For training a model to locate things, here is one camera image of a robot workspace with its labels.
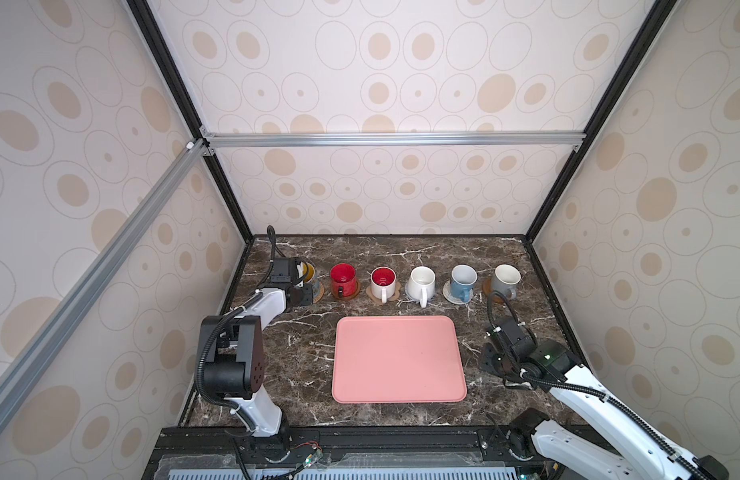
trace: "gray mug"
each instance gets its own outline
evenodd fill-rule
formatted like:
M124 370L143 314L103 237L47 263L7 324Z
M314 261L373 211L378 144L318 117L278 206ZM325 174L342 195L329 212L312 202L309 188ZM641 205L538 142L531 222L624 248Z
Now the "gray mug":
M517 298L517 284L522 274L511 265L498 265L490 278L490 290L503 293L509 300Z

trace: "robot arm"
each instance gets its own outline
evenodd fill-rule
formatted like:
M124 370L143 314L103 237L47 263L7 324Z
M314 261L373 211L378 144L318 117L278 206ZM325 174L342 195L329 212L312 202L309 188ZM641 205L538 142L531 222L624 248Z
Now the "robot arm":
M313 302L312 285L302 281L304 270L298 258L272 257L266 278L243 306L202 320L196 388L206 402L238 416L255 437L284 436L287 430L281 410L263 387L262 330L292 306Z
M538 454L592 480L728 479L727 470L714 457L696 458L649 426L567 348L553 340L537 345L531 332L520 327L511 316L491 321L491 343L482 349L481 370L503 378L509 389L540 388L551 393L594 427L620 456L529 408L509 426L507 441L515 457L529 459Z

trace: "white coaster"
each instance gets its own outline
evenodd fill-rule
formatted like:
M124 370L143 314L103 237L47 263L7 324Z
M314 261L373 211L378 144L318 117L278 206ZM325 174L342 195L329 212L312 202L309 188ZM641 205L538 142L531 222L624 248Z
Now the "white coaster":
M444 295L444 298L447 299L448 302L454 303L455 305L466 305L468 302L463 302L459 298L455 298L452 293L450 293L450 280L444 283L444 287L442 288L442 294Z

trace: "cork coaster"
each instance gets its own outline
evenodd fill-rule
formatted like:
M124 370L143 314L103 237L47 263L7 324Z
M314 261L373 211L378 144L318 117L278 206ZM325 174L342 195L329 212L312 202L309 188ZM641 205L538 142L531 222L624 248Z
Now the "cork coaster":
M357 289L354 290L354 293L352 293L351 296L343 296L339 298L335 293L333 293L332 297L340 302L346 302L347 300L353 300L357 298L357 295L359 295L359 291L361 290L361 288L362 288L362 284L359 282L359 279L357 278Z
M399 283L399 282L395 282L395 283L396 283L396 289L394 290L394 295L392 295L391 298L387 298L386 299L386 303L394 302L396 300L399 300L399 292L400 292L400 290L402 288L402 284ZM377 298L375 295L372 294L372 286L368 286L365 289L365 293L367 294L367 296L370 297L370 300L372 300L372 302L375 305L383 305L383 302L381 301L381 299Z
M484 293L487 298L490 298L490 292L492 291L493 289L490 287L490 279L488 278L484 283L482 283L482 293ZM493 302L503 304L503 301L497 295L493 295Z
M320 282L319 289L316 292L314 292L314 303L321 300L321 297L323 296L325 296L325 284Z

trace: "black frame edge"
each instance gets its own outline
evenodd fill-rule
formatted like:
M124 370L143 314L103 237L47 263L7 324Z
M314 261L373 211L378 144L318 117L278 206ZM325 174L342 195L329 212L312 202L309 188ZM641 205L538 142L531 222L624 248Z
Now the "black frame edge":
M560 330L562 330L562 335L564 335L564 339L567 341L567 346L570 348L571 352L575 353L578 358L580 358L580 361L583 362L585 366L589 366L589 363L586 361L586 356L584 355L584 350L580 347L578 337L575 335L573 327L570 325L570 321L567 320L567 315L565 315L564 310L562 310L562 305L557 298L557 293L554 292L554 288L549 282L549 277L546 275L546 270L543 269L543 265L540 263L540 258L538 258L538 254L535 252L533 243L527 238L522 243L524 245L524 249L527 251L529 262L533 265L533 269L536 274L538 274L538 280L540 281L540 285L543 287L543 292L546 293L546 298L551 305L551 312L557 317L557 324L559 324Z
M573 179L578 165L583 161L584 157L588 153L591 146L594 144L597 135L602 130L610 116L610 113L615 108L616 103L623 95L626 90L626 86L634 76L636 69L642 63L645 54L650 49L650 45L653 44L660 29L663 27L664 22L671 13L674 5L678 0L656 0L650 12L645 17L640 30L636 33L634 40L629 46L629 50L624 56L624 60L618 66L613 80L610 81L607 89L600 102L596 105L594 113L591 115L589 122L586 124L584 133L586 138L580 145L578 150L574 150L567 159L562 171L560 172L557 180L554 181L553 187L549 191L546 199L543 200L543 204L540 206L533 223L527 230L526 237L529 243L535 241L538 233L540 232L546 220L551 215L553 208L557 205L557 202L562 197L567 185Z
M446 235L446 234L276 234L277 238L281 236L294 236L294 237L304 237L304 238L499 238L504 240L518 240L522 241L524 239L524 234L489 234L489 235L480 235L480 234L454 234L454 235ZM268 237L263 234L256 234L256 239L267 239Z
M183 78L180 76L178 67L172 58L162 32L159 30L151 8L148 6L146 0L127 0L127 5L129 5L132 16L138 24L138 28L140 28L148 48L151 50L159 71L162 72L164 82L167 84L170 93L172 93L172 97L178 105L185 123L189 126L189 132L193 138L204 139L204 135L202 134L202 119L199 118L199 113L197 113L194 107L189 90L185 87ZM223 201L229 208L231 218L233 218L234 223L239 228L245 242L249 242L252 239L250 226L241 211L234 192L231 190L231 184L223 172L218 157L212 149L210 151L212 155L205 157L207 168L210 170L212 179L218 186Z
M245 272L245 267L247 266L247 261L250 259L250 255L252 254L252 246L254 243L255 240L245 243L245 249L241 253L241 258L236 267L236 271L234 272L234 276L232 276L229 281L229 291L226 293L226 297L225 300L223 300L223 306L221 307L219 314L223 314L231 310L231 304L234 302L234 298L236 297L236 291L239 287L241 274ZM178 427L185 427L185 424L188 422L189 417L192 414L194 405L196 405L196 387L192 383L191 389L189 389L189 394L186 397L186 402L183 405L183 410L178 418Z
M594 445L612 453L616 452L591 426L566 426L566 428ZM501 426L501 429L506 431L507 426ZM505 447L490 446L482 449L481 441L487 439L492 432L492 426L322 426L292 427L291 437L296 443L317 439L325 453L337 454L338 457L349 452L470 452L480 454L485 462L503 462L506 466L518 468L521 472L537 472L542 468L545 460L543 457L523 462L511 456ZM232 435L241 439L243 445L248 439L243 428L163 428L148 458L142 480L153 479L164 456L230 455ZM300 459L291 458L279 464L264 461L250 448L244 448L241 455L245 464L268 468L292 468L310 451L309 446L303 446L297 450L302 454ZM229 467L229 473L237 472L233 466Z

